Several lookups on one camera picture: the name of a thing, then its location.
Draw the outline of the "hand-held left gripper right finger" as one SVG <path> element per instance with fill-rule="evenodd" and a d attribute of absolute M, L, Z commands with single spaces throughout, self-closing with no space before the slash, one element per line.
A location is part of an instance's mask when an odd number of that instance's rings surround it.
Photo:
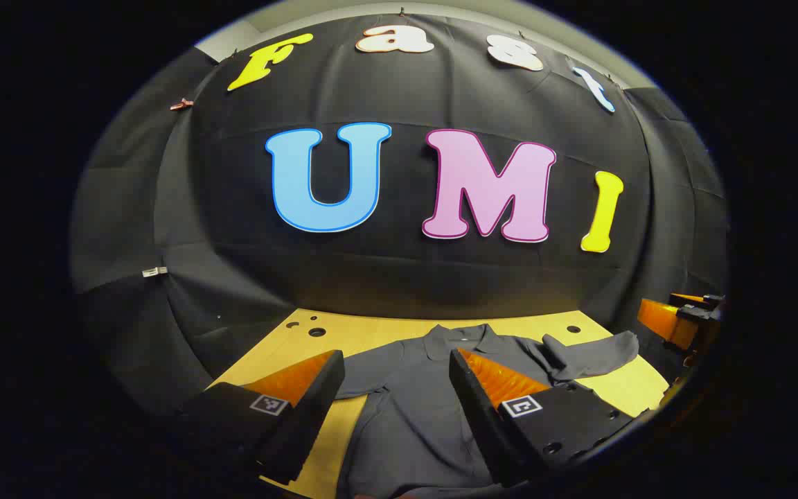
<path fill-rule="evenodd" d="M 450 382 L 492 480 L 504 487 L 580 475 L 639 423 L 577 382 L 548 386 L 456 349 Z"/>

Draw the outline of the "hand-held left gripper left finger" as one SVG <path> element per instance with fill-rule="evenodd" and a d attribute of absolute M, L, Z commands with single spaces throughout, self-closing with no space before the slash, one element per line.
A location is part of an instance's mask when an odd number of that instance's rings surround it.
<path fill-rule="evenodd" d="M 177 411 L 177 444 L 216 477 L 297 480 L 345 375 L 341 350 L 252 383 L 218 382 Z"/>

